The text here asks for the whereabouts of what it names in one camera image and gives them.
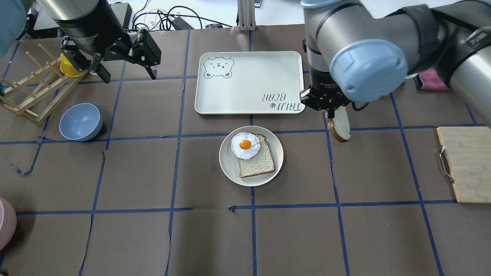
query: bear drawing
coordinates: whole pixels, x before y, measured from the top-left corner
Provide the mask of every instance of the bear drawing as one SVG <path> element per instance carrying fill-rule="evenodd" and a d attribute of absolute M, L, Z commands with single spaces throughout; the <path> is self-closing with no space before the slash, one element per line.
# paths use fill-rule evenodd
<path fill-rule="evenodd" d="M 205 78 L 210 79 L 213 76 L 222 76 L 226 79 L 232 76 L 232 66 L 234 60 L 224 57 L 207 58 L 203 63 L 205 67 Z"/>

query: rectangular white tray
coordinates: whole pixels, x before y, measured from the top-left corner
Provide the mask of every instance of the rectangular white tray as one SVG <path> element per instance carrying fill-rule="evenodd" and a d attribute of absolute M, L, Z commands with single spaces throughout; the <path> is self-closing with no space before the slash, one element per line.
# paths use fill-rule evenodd
<path fill-rule="evenodd" d="M 298 114 L 303 90 L 297 52 L 206 53 L 194 109 L 200 114 Z"/>

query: egg white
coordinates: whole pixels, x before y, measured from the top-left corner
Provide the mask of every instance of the egg white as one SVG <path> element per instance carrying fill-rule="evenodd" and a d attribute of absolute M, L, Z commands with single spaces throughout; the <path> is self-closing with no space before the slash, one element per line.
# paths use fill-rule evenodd
<path fill-rule="evenodd" d="M 249 149 L 241 149 L 240 142 L 242 140 L 250 141 L 251 146 Z M 250 132 L 240 132 L 235 134 L 235 136 L 232 138 L 231 147 L 232 152 L 237 158 L 249 160 L 256 156 L 256 154 L 259 152 L 261 142 L 256 135 Z"/>

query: white plate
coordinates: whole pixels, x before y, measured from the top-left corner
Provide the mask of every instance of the white plate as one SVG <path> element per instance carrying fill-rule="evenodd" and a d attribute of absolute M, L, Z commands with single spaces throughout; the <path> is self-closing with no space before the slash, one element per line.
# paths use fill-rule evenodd
<path fill-rule="evenodd" d="M 239 160 L 232 153 L 232 148 L 230 147 L 232 137 L 239 132 L 262 134 L 266 137 L 266 142 L 270 146 L 271 155 L 273 156 L 274 172 L 244 178 L 239 177 Z M 278 174 L 283 165 L 283 147 L 281 146 L 278 137 L 271 131 L 258 126 L 245 126 L 232 131 L 225 140 L 223 140 L 218 157 L 223 173 L 225 173 L 230 180 L 242 186 L 255 187 L 268 183 Z"/>
<path fill-rule="evenodd" d="M 206 53 L 199 60 L 194 109 L 200 114 L 298 114 L 299 53 Z"/>

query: egg yolk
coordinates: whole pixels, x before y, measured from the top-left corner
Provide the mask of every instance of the egg yolk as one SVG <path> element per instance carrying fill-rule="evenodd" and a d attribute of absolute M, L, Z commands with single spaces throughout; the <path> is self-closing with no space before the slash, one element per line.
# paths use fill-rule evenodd
<path fill-rule="evenodd" d="M 239 147 L 241 147 L 241 149 L 250 149 L 250 141 L 249 140 L 242 140 L 240 143 L 239 143 Z"/>

